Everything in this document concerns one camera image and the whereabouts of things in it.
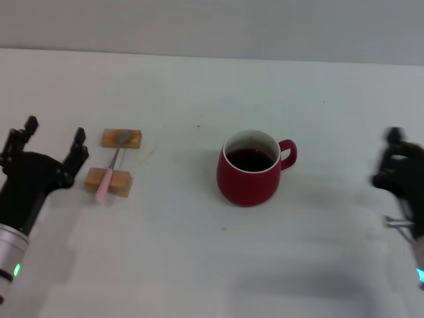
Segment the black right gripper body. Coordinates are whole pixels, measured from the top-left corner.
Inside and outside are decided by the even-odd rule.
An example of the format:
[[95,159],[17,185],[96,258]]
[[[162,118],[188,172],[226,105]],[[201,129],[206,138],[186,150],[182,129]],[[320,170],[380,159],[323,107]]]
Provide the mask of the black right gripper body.
[[411,228],[413,238],[423,236],[423,157],[403,157],[395,155],[391,157],[391,165],[394,170],[394,183],[402,198],[409,205]]

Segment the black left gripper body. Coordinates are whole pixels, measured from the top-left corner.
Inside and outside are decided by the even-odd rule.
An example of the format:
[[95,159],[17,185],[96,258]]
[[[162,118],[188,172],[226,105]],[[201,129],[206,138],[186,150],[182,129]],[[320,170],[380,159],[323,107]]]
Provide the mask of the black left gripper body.
[[47,155],[22,152],[8,157],[1,188],[1,224],[29,233],[47,196],[57,189],[68,189],[75,179],[75,159],[59,162]]

